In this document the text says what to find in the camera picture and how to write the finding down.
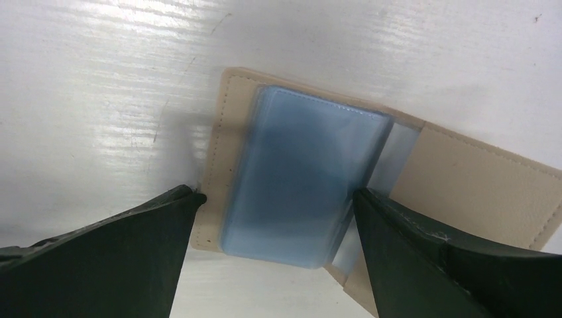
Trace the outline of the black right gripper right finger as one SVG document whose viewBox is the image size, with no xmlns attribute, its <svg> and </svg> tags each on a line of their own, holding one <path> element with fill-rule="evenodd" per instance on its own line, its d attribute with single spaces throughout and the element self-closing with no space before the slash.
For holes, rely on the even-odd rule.
<svg viewBox="0 0 562 318">
<path fill-rule="evenodd" d="M 381 317 L 560 317 L 561 256 L 480 238 L 363 188 L 353 212 Z"/>
</svg>

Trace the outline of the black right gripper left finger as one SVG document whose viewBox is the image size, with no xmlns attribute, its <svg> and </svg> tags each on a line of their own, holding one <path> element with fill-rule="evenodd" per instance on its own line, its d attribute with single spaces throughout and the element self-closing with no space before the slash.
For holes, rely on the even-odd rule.
<svg viewBox="0 0 562 318">
<path fill-rule="evenodd" d="M 179 185 L 102 221 L 1 249 L 2 317 L 168 317 L 206 196 Z"/>
</svg>

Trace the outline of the beige card holder wallet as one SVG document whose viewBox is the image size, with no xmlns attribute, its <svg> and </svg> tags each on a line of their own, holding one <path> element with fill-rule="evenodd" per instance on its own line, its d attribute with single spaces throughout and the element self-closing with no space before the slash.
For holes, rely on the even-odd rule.
<svg viewBox="0 0 562 318">
<path fill-rule="evenodd" d="M 219 241 L 226 206 L 249 132 L 253 96 L 261 85 L 380 111 L 418 128 L 420 135 L 392 191 L 384 195 L 364 187 L 408 209 L 483 239 L 539 252 L 544 252 L 544 245 L 561 224 L 560 170 L 377 103 L 245 68 L 228 68 L 221 77 L 201 183 L 207 202 L 197 214 L 192 232 L 192 245 L 197 249 L 225 253 Z M 372 317 L 381 317 L 362 245 L 349 275 L 332 265 L 321 268 Z"/>
</svg>

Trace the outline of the blue plastic card sleeves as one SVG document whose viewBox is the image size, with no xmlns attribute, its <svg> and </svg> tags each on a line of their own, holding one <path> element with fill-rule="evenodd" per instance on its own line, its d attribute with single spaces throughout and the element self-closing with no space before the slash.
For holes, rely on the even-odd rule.
<svg viewBox="0 0 562 318">
<path fill-rule="evenodd" d="M 420 135 L 397 117 L 277 85 L 253 96 L 219 245 L 231 256 L 347 276 L 361 247 L 351 197 L 388 195 Z"/>
</svg>

